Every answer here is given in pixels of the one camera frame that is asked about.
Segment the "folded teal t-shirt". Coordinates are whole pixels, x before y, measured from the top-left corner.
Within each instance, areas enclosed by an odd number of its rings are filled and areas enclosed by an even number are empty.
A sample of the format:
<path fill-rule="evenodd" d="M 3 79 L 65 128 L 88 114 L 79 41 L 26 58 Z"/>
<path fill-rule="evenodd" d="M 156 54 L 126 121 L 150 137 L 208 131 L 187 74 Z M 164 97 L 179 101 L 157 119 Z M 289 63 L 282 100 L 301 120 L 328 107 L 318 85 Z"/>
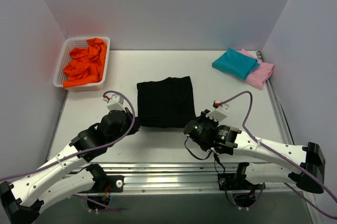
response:
<path fill-rule="evenodd" d="M 257 59 L 228 48 L 212 63 L 212 68 L 230 74 L 242 81 L 260 66 Z"/>

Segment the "black t-shirt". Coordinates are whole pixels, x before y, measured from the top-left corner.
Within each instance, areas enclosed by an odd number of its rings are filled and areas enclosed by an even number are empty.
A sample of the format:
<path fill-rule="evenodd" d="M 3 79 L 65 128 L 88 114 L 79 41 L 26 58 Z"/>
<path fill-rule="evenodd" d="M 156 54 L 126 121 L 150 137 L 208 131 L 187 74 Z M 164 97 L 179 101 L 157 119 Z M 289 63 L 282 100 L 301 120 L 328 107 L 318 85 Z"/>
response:
<path fill-rule="evenodd" d="M 184 128 L 196 118 L 191 78 L 168 77 L 138 83 L 137 111 L 143 127 Z"/>

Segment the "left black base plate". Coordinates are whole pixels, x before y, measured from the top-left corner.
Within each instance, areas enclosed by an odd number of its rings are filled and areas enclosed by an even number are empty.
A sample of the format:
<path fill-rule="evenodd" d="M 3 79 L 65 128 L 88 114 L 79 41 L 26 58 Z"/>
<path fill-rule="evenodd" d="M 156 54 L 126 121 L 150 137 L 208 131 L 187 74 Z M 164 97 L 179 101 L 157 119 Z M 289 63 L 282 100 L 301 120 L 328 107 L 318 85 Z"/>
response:
<path fill-rule="evenodd" d="M 105 193 L 120 193 L 124 188 L 124 176 L 112 175 L 107 177 Z"/>

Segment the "orange crumpled t-shirt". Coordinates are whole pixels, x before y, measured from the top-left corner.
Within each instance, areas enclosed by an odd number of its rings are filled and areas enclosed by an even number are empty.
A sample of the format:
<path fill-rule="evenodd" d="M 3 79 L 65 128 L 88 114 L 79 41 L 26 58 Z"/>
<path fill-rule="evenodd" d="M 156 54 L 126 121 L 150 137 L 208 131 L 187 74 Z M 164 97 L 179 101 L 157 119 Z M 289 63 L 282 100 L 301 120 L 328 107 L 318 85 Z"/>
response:
<path fill-rule="evenodd" d="M 101 38 L 87 40 L 88 48 L 73 48 L 70 51 L 72 60 L 63 69 L 67 80 L 64 88 L 98 83 L 103 78 L 107 45 Z"/>

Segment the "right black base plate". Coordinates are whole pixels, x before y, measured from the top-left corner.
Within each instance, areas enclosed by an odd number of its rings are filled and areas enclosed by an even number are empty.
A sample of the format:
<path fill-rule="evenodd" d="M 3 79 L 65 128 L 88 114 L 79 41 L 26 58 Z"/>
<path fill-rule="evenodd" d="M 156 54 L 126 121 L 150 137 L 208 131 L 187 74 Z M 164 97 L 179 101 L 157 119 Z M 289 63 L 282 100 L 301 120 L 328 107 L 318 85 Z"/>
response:
<path fill-rule="evenodd" d="M 265 185 L 262 183 L 253 184 L 248 180 L 235 178 L 234 173 L 220 173 L 217 175 L 219 190 L 222 191 L 241 191 L 241 190 L 261 190 L 265 189 Z"/>

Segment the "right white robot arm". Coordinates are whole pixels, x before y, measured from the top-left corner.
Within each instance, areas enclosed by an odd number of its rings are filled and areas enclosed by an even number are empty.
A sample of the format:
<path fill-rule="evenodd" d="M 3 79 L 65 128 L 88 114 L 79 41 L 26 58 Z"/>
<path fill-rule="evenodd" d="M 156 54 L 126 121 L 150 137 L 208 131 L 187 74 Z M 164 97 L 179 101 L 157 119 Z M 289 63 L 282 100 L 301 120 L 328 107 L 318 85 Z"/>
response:
<path fill-rule="evenodd" d="M 246 131 L 219 122 L 227 117 L 220 109 L 205 110 L 187 123 L 184 134 L 203 151 L 217 155 L 240 155 L 262 160 L 263 164 L 248 164 L 234 175 L 235 185 L 247 188 L 264 182 L 293 183 L 299 189 L 323 193 L 325 157 L 320 146 L 290 145 L 263 138 L 251 138 Z"/>

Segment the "aluminium rail frame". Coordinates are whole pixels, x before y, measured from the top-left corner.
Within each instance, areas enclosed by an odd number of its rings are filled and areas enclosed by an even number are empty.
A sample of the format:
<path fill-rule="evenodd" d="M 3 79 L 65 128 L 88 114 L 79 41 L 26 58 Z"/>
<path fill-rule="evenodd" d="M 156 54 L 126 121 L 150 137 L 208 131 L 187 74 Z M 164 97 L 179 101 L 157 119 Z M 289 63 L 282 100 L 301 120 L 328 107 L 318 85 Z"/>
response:
<path fill-rule="evenodd" d="M 284 116 L 270 83 L 257 90 L 211 67 L 219 51 L 111 51 L 104 90 L 116 90 L 137 103 L 136 85 L 168 77 L 189 76 L 196 112 L 210 109 L 250 91 L 230 103 L 226 124 L 239 127 L 253 103 L 247 127 L 257 136 L 292 143 Z M 38 223 L 320 223 L 319 215 L 281 183 L 269 183 L 248 211 L 226 200 L 217 184 L 212 159 L 198 161 L 204 152 L 179 129 L 141 129 L 97 158 L 110 174 L 125 178 L 122 193 L 111 206 L 120 212 L 92 212 L 86 201 L 72 197 L 48 208 Z"/>

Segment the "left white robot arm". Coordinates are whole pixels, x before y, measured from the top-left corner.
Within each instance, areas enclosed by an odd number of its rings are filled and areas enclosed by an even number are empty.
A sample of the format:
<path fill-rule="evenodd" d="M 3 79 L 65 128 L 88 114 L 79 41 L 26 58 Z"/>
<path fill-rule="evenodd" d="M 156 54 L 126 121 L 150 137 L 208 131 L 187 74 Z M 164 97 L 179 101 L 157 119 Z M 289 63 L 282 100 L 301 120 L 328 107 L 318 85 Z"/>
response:
<path fill-rule="evenodd" d="M 128 108 L 111 110 L 101 122 L 81 131 L 37 172 L 1 183 L 1 204 L 10 223 L 33 223 L 53 204 L 79 192 L 100 192 L 108 176 L 91 161 L 139 130 Z"/>

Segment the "folded pink t-shirt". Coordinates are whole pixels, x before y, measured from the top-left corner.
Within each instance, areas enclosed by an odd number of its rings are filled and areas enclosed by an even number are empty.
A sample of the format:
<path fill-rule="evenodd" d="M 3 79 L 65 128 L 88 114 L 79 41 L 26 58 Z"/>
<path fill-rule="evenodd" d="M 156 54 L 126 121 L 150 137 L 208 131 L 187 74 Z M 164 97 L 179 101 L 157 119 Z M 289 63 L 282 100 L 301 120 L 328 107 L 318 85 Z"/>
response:
<path fill-rule="evenodd" d="M 246 50 L 241 50 L 239 52 L 249 57 L 253 57 Z M 274 65 L 270 63 L 264 63 L 259 59 L 257 59 L 257 61 L 259 62 L 260 66 L 250 73 L 244 82 L 255 87 L 256 89 L 262 90 L 265 82 L 272 74 Z"/>

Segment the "white plastic laundry basket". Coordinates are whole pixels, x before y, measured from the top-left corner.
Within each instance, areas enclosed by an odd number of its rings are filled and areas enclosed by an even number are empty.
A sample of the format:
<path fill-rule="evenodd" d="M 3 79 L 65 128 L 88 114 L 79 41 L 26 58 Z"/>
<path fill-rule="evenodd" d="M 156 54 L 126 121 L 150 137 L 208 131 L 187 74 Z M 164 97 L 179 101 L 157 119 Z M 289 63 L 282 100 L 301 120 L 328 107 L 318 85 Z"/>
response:
<path fill-rule="evenodd" d="M 101 90 L 107 75 L 109 49 L 108 37 L 67 39 L 60 52 L 53 85 L 68 91 Z"/>

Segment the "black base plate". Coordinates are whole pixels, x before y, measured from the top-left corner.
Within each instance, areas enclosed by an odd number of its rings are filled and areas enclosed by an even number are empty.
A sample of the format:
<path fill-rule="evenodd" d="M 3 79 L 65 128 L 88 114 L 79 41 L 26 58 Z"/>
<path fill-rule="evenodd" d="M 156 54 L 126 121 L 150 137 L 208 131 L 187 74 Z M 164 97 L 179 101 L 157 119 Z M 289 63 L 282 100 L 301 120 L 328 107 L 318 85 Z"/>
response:
<path fill-rule="evenodd" d="M 120 193 L 124 188 L 124 176 L 112 175 L 107 177 L 105 193 Z"/>
<path fill-rule="evenodd" d="M 217 175 L 219 190 L 222 191 L 241 191 L 241 190 L 261 190 L 265 189 L 265 185 L 262 183 L 253 184 L 248 180 L 235 178 L 234 173 L 220 173 Z"/>

